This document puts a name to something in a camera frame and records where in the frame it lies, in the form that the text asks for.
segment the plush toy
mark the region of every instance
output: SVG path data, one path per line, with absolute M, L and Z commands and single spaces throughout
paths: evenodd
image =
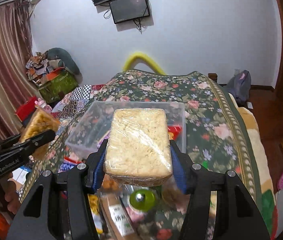
M 46 103 L 46 101 L 43 100 L 43 99 L 41 99 L 41 98 L 38 98 L 38 101 L 35 101 L 35 104 L 38 105 L 39 107 L 43 108 L 43 109 L 45 110 L 45 112 L 47 112 L 47 113 L 49 113 L 49 114 L 50 114 L 51 111 L 52 111 L 51 106 L 48 105 L 48 104 Z

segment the yellow tube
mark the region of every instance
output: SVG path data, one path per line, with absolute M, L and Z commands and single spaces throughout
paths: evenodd
M 147 65 L 152 69 L 152 71 L 154 71 L 156 74 L 166 75 L 161 67 L 152 58 L 141 52 L 135 52 L 128 57 L 123 67 L 123 71 L 130 70 L 131 65 L 137 59 L 142 59 L 143 61 L 145 61 Z

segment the green floral blanket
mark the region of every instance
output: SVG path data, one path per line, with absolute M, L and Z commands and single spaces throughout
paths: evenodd
M 93 100 L 183 102 L 186 153 L 193 162 L 205 163 L 211 171 L 236 171 L 262 210 L 259 175 L 245 124 L 228 93 L 211 79 L 199 72 L 186 76 L 164 76 L 130 70 L 114 76 Z M 36 163 L 25 184 L 22 199 L 42 171 L 58 171 L 64 155 L 70 154 L 65 140 L 93 100 L 65 127 L 51 146 L 46 160 Z M 140 232 L 150 232 L 156 228 L 152 235 L 155 234 L 158 240 L 175 239 L 183 219 L 184 215 L 180 212 L 162 208 L 157 211 L 155 221 L 139 225 Z M 214 219 L 210 217 L 208 223 L 208 239 L 214 231 Z

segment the human hand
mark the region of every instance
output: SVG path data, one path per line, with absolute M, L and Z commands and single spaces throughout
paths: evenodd
M 13 214 L 16 214 L 20 207 L 20 202 L 16 192 L 16 184 L 13 181 L 8 180 L 10 178 L 12 178 L 12 172 L 0 179 L 0 181 L 5 182 L 3 190 L 5 191 L 5 200 L 8 202 L 7 209 Z

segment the blue gripper pad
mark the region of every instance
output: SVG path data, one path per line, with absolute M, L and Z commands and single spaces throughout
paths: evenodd
M 106 156 L 106 149 L 101 154 L 97 167 L 94 170 L 94 181 L 92 184 L 92 188 L 94 189 L 95 192 L 97 191 L 97 189 L 101 187 L 102 181 L 104 180 L 105 173 L 103 168 L 104 168 L 105 156 Z
M 187 177 L 186 173 L 180 164 L 176 152 L 172 147 L 170 147 L 171 155 L 172 155 L 172 165 L 173 165 L 173 175 L 177 187 L 183 194 L 187 194 Z

